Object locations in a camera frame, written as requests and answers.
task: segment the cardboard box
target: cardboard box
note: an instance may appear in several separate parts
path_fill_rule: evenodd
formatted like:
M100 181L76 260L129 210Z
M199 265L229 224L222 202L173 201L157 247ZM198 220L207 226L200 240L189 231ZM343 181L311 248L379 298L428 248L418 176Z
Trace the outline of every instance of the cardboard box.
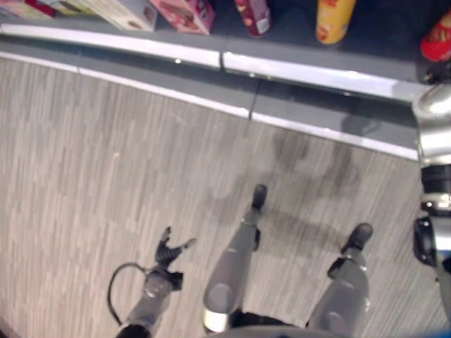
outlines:
M153 32L158 11L147 0L82 0L120 30Z
M40 0L64 15L94 15L95 13L78 0Z
M50 19L55 10L38 0L0 0L0 8L24 19Z
M207 0L149 0L179 32L210 34L214 10Z
M17 16L15 16L12 13L9 13L6 9L0 7L0 19L1 18L17 18Z

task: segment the pink box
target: pink box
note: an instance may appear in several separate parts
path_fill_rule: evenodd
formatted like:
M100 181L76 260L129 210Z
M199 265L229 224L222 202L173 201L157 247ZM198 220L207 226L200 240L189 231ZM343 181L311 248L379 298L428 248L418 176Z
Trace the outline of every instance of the pink box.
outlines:
M149 0L179 32L210 34L214 10L207 0Z

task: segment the black cable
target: black cable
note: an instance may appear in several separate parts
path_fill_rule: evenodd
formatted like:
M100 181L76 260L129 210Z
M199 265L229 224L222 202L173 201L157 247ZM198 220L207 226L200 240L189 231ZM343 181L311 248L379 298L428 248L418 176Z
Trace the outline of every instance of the black cable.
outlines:
M109 309L111 315L113 316L114 320L118 323L119 326L122 325L122 322L121 322L121 319L119 318L116 310L114 309L113 304L111 303L111 287L113 286L113 282L114 282L117 274L124 268L136 268L146 275L146 269L144 269L142 266L138 265L137 263L125 263L125 264L120 265L119 267L117 267L114 270L114 273L110 279L110 284L108 286L108 293L106 295L106 304L108 305L108 309Z

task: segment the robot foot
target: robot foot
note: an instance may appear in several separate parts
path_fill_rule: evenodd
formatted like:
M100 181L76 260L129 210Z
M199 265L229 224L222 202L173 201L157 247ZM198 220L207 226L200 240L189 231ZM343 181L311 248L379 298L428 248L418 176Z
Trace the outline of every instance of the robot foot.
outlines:
M373 227L368 223L361 223L354 228L349 236L347 243L342 247L341 253L344 254L349 248L356 248L362 251L365 244L373 234Z

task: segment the product package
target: product package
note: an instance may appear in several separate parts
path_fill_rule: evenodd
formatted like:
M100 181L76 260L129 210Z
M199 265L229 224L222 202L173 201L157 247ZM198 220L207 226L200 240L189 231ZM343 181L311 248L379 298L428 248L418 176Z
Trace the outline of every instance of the product package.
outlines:
M1 18L17 18L17 16L15 16L12 13L9 13L6 9L0 7L0 19Z
M79 0L120 30L153 32L158 12L147 0Z
M318 0L316 38L335 44L345 37L356 0Z
M55 10L38 0L0 0L0 8L24 19L50 19Z
M79 0L40 0L64 15L94 15L95 13Z
M271 12L267 0L235 0L243 22L253 37L260 37L271 27Z
M214 10L207 0L150 0L179 32L209 35Z
M422 54L431 61L451 59L451 9L421 41Z

